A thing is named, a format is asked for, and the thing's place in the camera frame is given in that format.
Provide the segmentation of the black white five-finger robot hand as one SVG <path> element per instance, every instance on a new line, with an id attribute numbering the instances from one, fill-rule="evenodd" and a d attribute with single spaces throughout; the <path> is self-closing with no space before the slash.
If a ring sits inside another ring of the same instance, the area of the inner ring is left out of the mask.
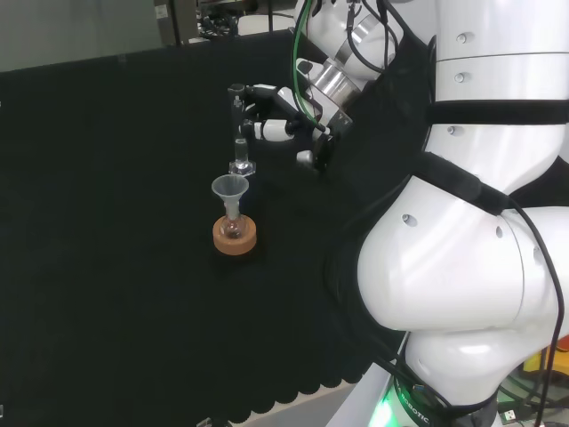
<path id="1" fill-rule="evenodd" d="M 296 101 L 289 87 L 245 85 L 239 132 L 248 141 L 291 142 L 302 134 L 312 146 L 297 154 L 297 163 L 324 173 L 353 120 L 342 107 L 314 85 Z"/>

